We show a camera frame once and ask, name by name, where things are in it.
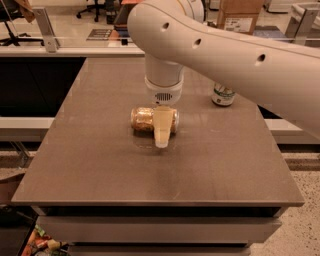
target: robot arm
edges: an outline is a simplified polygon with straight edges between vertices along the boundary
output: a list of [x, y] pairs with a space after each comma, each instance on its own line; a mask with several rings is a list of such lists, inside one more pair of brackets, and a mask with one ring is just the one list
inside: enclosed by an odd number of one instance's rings
[[146, 52], [148, 87], [173, 92], [155, 102], [178, 100], [187, 66], [320, 139], [320, 51], [207, 27], [191, 17], [195, 3], [146, 0], [130, 13], [130, 36]]

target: brown box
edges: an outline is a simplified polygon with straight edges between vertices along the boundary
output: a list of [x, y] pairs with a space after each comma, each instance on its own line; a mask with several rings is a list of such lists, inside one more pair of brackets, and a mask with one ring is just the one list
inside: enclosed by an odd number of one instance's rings
[[259, 14], [225, 13], [220, 10], [217, 28], [252, 35]]
[[220, 0], [220, 10], [225, 13], [258, 14], [264, 0]]

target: table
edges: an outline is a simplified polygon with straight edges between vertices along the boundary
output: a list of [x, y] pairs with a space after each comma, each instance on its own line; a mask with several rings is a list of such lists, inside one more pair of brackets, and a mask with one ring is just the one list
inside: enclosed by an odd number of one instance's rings
[[303, 198], [257, 106], [218, 107], [212, 85], [186, 69], [179, 131], [158, 149], [130, 126], [152, 106], [144, 58], [88, 58], [13, 203], [72, 255], [249, 255]]

